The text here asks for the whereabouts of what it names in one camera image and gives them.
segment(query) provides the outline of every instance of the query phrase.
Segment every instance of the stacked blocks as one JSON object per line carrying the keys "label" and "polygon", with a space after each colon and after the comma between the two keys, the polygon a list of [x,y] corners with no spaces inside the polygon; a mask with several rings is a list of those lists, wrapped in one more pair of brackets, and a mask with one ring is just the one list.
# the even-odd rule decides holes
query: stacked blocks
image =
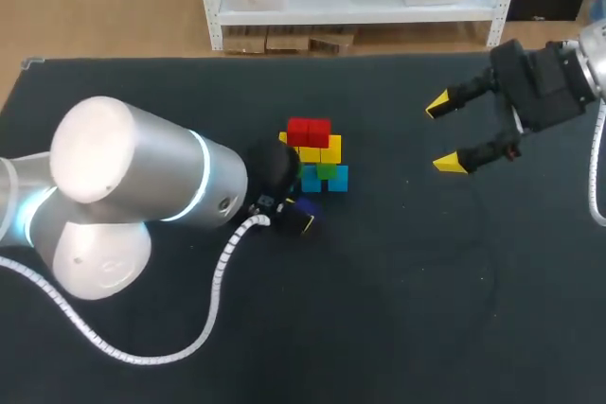
{"label": "stacked blocks", "polygon": [[348,166],[341,164],[341,136],[330,134],[328,119],[292,117],[279,140],[293,147],[303,167],[299,172],[304,193],[322,192],[322,182],[328,191],[348,191]]}

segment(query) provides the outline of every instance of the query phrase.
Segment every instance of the table surface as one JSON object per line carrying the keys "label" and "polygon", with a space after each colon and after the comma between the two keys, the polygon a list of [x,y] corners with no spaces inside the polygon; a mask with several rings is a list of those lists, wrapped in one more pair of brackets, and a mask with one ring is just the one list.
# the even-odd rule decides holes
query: table surface
{"label": "table surface", "polygon": [[[118,97],[241,151],[289,116],[330,117],[347,194],[303,238],[247,238],[208,342],[145,369],[111,360],[41,292],[0,271],[0,396],[10,403],[604,402],[606,230],[587,210],[596,107],[528,138],[515,164],[440,174],[496,132],[490,98],[424,107],[485,55],[33,63],[0,116],[0,156],[48,149],[79,100]],[[151,262],[119,295],[70,299],[139,355],[188,345],[230,232],[150,223]],[[35,252],[2,254],[45,270]]]}

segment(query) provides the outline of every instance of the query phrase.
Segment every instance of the white cable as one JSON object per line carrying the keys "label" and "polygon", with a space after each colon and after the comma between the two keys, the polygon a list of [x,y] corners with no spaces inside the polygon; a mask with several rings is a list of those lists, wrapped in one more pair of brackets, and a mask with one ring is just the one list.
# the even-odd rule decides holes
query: white cable
{"label": "white cable", "polygon": [[182,360],[185,357],[189,357],[196,350],[202,347],[202,344],[204,344],[205,341],[208,339],[208,336],[212,331],[212,327],[215,324],[215,320],[217,319],[217,313],[219,311],[221,283],[223,281],[223,273],[225,270],[225,266],[227,265],[227,261],[231,257],[232,253],[234,252],[234,249],[236,248],[236,245],[238,245],[244,233],[254,225],[269,226],[270,220],[264,215],[255,215],[254,217],[249,218],[238,228],[236,233],[234,233],[234,235],[229,239],[229,241],[223,248],[223,253],[219,257],[219,262],[217,262],[217,267],[215,267],[215,272],[213,274],[212,287],[210,291],[210,307],[208,309],[206,324],[202,330],[202,333],[200,333],[198,339],[196,339],[192,344],[190,344],[188,347],[179,352],[159,357],[139,357],[137,355],[127,354],[126,352],[122,352],[121,350],[108,344],[97,333],[95,333],[95,331],[93,331],[90,326],[88,326],[88,324],[76,313],[76,311],[67,303],[67,301],[59,294],[57,289],[55,289],[52,284],[46,281],[43,276],[36,273],[32,269],[26,267],[25,265],[22,265],[19,262],[8,259],[6,257],[0,256],[0,267],[10,269],[14,272],[21,274],[23,277],[27,278],[29,281],[31,281],[40,289],[42,289],[46,293],[46,295],[48,295],[52,299],[52,301],[55,302],[55,304],[61,309],[61,311],[63,311],[63,314],[67,316],[67,318],[82,333],[82,335],[84,335],[84,337],[86,337],[86,339],[90,341],[94,347],[96,347],[104,354],[109,355],[110,357],[113,357],[116,360],[120,360],[125,363],[139,364],[143,366],[167,364]]}
{"label": "white cable", "polygon": [[597,163],[599,158],[599,148],[602,143],[602,133],[604,131],[604,120],[606,119],[606,104],[602,99],[599,102],[597,111],[596,129],[594,130],[594,143],[591,146],[589,158],[589,212],[592,218],[602,227],[606,227],[606,218],[602,217],[597,208]]}

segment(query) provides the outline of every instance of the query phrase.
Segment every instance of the small wire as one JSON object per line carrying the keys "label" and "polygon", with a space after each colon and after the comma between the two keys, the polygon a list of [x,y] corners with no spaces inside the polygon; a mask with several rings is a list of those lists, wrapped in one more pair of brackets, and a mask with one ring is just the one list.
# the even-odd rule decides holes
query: small wire
{"label": "small wire", "polygon": [[255,225],[269,226],[270,220],[264,215],[255,215],[241,224],[236,230],[233,236],[227,241],[227,244],[223,248],[223,252],[219,257],[217,266],[212,279],[212,287],[210,290],[210,307],[208,309],[208,316],[206,318],[206,324],[200,333],[200,336],[185,349],[175,352],[174,354],[162,355],[159,357],[140,357],[137,355],[131,355],[123,352],[116,347],[113,347],[106,341],[104,341],[79,315],[78,313],[67,303],[65,298],[57,291],[57,289],[50,284],[43,276],[36,273],[32,269],[26,267],[19,262],[0,256],[0,267],[5,269],[13,270],[19,273],[24,278],[31,281],[33,284],[42,289],[46,295],[60,308],[60,310],[67,316],[71,323],[80,331],[82,335],[98,350],[104,354],[125,363],[138,364],[141,366],[154,366],[159,364],[173,363],[175,361],[182,360],[189,357],[195,351],[197,351],[210,336],[210,332],[217,320],[217,313],[219,312],[219,302],[221,297],[221,283],[223,281],[223,274],[227,262],[231,257],[232,253],[236,249],[236,246],[240,242],[242,236]]}

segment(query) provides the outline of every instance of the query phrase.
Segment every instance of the yellow fingertip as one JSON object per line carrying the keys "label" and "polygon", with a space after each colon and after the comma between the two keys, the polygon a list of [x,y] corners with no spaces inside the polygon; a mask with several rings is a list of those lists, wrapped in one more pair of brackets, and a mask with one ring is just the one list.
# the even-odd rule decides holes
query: yellow fingertip
{"label": "yellow fingertip", "polygon": [[458,153],[453,152],[450,155],[443,156],[434,161],[434,166],[440,172],[458,172],[467,174],[467,170],[458,162]]}
{"label": "yellow fingertip", "polygon": [[450,101],[450,99],[448,98],[448,90],[445,90],[444,92],[442,92],[442,95],[440,95],[439,97],[437,97],[434,102],[432,104],[430,104],[429,106],[427,106],[427,109],[425,109],[425,112],[432,118],[434,118],[432,116],[432,113],[430,113],[430,111],[432,109],[434,109],[436,106],[439,106],[440,104],[444,104],[444,103],[448,103]]}

